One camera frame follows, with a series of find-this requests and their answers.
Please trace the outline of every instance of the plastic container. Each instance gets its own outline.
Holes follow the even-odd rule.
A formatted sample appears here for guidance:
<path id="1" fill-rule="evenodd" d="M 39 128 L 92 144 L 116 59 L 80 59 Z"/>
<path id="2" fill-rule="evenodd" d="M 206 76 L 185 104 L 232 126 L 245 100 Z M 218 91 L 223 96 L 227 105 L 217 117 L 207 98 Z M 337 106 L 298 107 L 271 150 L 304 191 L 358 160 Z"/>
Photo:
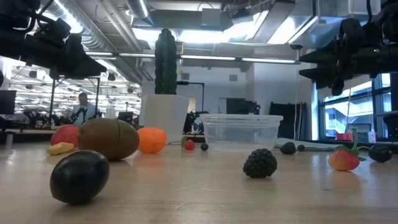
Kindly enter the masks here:
<path id="1" fill-rule="evenodd" d="M 206 143 L 214 150 L 269 149 L 275 145 L 283 116 L 203 114 Z"/>

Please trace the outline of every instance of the person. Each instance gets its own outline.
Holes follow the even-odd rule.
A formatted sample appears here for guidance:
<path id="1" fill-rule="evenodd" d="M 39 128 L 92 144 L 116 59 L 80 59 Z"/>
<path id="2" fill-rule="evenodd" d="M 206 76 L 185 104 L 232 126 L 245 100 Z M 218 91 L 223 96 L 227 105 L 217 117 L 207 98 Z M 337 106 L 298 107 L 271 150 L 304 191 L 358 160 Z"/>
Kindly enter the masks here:
<path id="1" fill-rule="evenodd" d="M 71 117 L 77 116 L 77 118 L 73 122 L 73 124 L 80 127 L 88 119 L 94 118 L 96 116 L 96 113 L 95 113 L 95 105 L 88 102 L 86 93 L 79 94 L 79 102 L 80 102 L 79 105 L 75 105 L 73 107 L 73 113 L 72 113 Z M 86 110 L 86 118 L 84 118 L 84 113 L 81 109 Z"/>

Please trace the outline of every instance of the white pot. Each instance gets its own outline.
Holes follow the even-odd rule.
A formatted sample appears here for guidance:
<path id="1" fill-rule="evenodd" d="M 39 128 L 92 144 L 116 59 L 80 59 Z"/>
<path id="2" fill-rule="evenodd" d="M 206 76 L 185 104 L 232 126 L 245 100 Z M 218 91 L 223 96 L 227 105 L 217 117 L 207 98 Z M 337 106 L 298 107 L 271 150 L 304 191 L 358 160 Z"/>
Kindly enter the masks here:
<path id="1" fill-rule="evenodd" d="M 163 129 L 167 142 L 181 141 L 189 98 L 177 95 L 145 95 L 141 99 L 139 125 Z"/>

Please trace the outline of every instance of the plastic strawberry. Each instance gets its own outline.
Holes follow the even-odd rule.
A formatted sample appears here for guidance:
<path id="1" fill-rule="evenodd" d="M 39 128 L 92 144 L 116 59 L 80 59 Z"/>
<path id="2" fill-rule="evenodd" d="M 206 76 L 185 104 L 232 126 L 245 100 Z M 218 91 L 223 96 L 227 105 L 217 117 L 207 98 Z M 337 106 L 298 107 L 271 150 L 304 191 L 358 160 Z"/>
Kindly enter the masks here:
<path id="1" fill-rule="evenodd" d="M 186 150 L 194 150 L 195 149 L 195 143 L 193 143 L 192 140 L 187 140 L 184 144 L 184 148 Z"/>
<path id="2" fill-rule="evenodd" d="M 365 161 L 365 158 L 359 157 L 360 147 L 358 145 L 358 134 L 356 128 L 353 128 L 354 146 L 352 149 L 346 146 L 340 146 L 328 159 L 329 166 L 336 170 L 353 170 L 359 166 L 359 162 Z"/>

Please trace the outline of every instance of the desk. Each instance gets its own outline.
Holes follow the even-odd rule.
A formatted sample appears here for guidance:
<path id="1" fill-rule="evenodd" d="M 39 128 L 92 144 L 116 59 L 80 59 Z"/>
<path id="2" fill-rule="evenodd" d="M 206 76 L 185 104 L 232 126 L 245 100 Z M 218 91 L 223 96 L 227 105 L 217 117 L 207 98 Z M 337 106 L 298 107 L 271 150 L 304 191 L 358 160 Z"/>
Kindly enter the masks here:
<path id="1" fill-rule="evenodd" d="M 0 223 L 397 223 L 398 158 L 368 159 L 334 171 L 329 152 L 282 155 L 269 179 L 242 172 L 249 151 L 141 154 L 111 163 L 109 181 L 89 205 L 52 198 L 49 178 L 64 156 L 48 144 L 0 152 Z"/>
<path id="2" fill-rule="evenodd" d="M 14 132 L 15 134 L 54 134 L 56 130 L 43 129 L 6 129 L 6 131 Z"/>

